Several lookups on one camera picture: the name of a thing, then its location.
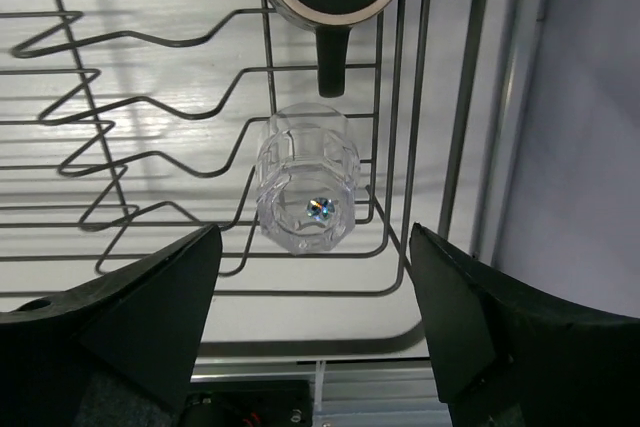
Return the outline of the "small clear glass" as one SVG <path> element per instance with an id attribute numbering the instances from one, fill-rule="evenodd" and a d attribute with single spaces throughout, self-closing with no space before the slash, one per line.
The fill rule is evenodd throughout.
<path id="1" fill-rule="evenodd" d="M 293 255 L 329 252 L 356 224 L 361 160 L 349 119 L 300 103 L 264 122 L 255 174 L 261 233 Z"/>

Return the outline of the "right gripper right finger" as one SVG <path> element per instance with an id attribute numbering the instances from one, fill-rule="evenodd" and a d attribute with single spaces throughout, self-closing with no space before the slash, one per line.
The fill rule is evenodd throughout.
<path id="1" fill-rule="evenodd" d="M 636 318 L 531 287 L 421 225 L 410 254 L 438 398 L 454 425 L 638 424 Z"/>

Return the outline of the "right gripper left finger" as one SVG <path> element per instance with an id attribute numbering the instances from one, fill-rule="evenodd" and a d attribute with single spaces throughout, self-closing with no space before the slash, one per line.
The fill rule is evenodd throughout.
<path id="1" fill-rule="evenodd" d="M 5 426 L 172 426 L 222 256 L 201 228 L 128 266 L 1 316 Z"/>

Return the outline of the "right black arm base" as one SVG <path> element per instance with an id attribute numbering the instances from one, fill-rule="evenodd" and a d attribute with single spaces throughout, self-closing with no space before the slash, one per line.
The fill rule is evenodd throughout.
<path id="1" fill-rule="evenodd" d="M 179 426 L 311 426 L 313 400 L 304 380 L 193 383 Z"/>

